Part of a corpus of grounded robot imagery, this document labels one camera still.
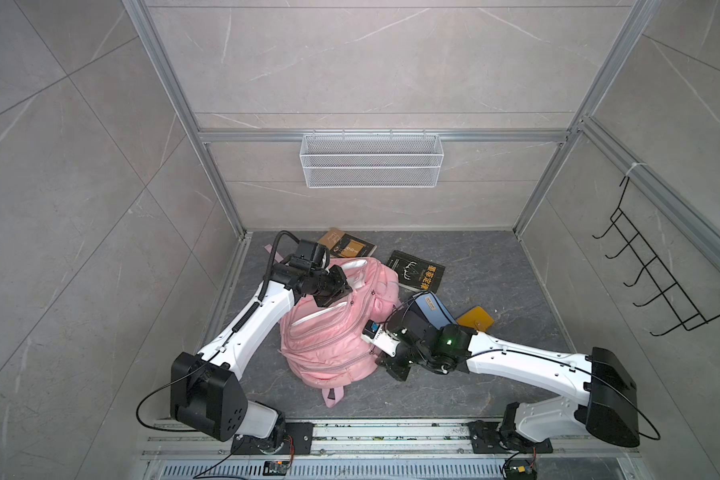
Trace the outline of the pink school backpack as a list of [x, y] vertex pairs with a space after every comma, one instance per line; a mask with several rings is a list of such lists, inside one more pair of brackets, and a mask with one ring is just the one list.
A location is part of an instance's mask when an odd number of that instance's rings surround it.
[[385, 323], [400, 306], [398, 275], [376, 258], [338, 258], [350, 292], [328, 306], [311, 295], [296, 301], [279, 321], [280, 351], [292, 372], [321, 391], [329, 408], [344, 397], [344, 388], [373, 373], [378, 354], [362, 339], [367, 324]]

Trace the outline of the black book yellow lettering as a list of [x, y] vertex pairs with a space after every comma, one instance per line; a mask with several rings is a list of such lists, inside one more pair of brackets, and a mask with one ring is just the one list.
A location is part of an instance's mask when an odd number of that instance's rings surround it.
[[415, 292], [436, 293], [445, 273], [443, 265], [399, 250], [391, 253], [386, 266], [397, 274], [402, 288]]

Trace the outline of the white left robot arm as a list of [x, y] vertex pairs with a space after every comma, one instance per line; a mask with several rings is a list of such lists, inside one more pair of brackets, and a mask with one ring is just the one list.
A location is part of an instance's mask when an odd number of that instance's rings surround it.
[[257, 293], [232, 322], [196, 354], [171, 366], [170, 418], [216, 440], [241, 435], [275, 450], [285, 441], [278, 410], [250, 401], [240, 380], [254, 353], [278, 322], [304, 297], [329, 306], [352, 292], [339, 266], [300, 270], [275, 264]]

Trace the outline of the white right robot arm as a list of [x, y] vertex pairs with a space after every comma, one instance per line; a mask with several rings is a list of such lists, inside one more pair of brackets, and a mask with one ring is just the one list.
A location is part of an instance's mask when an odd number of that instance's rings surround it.
[[437, 327], [403, 312], [384, 324], [367, 322], [362, 338], [380, 350], [379, 365], [398, 381], [419, 365], [434, 374], [503, 377], [552, 393], [547, 400], [508, 404], [494, 429], [474, 424], [474, 436], [486, 443], [523, 453], [545, 452], [552, 438], [583, 434], [618, 447], [640, 444], [636, 384], [607, 349], [542, 350], [459, 324]]

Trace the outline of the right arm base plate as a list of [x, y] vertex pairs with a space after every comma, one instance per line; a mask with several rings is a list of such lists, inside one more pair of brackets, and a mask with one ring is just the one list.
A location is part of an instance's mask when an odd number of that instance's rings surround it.
[[533, 442], [514, 431], [504, 428], [500, 422], [476, 420], [467, 423], [468, 437], [475, 454], [499, 454], [520, 452], [525, 454], [549, 454], [553, 447], [549, 439]]

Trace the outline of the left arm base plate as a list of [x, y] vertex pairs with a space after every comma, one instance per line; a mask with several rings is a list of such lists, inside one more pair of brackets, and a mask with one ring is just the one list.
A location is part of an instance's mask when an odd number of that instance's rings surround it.
[[242, 436], [232, 445], [234, 455], [307, 455], [311, 452], [315, 425], [310, 422], [281, 422], [267, 438]]

